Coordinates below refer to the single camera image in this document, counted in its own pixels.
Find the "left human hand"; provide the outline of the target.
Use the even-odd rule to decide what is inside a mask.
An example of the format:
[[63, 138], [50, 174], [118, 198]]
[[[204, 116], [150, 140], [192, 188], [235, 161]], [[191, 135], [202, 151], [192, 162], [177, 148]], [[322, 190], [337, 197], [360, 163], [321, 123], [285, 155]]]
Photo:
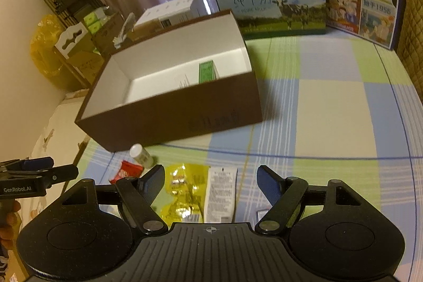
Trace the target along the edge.
[[14, 248], [14, 228], [19, 222], [17, 213], [20, 209], [21, 205], [16, 200], [1, 201], [1, 245], [7, 250]]

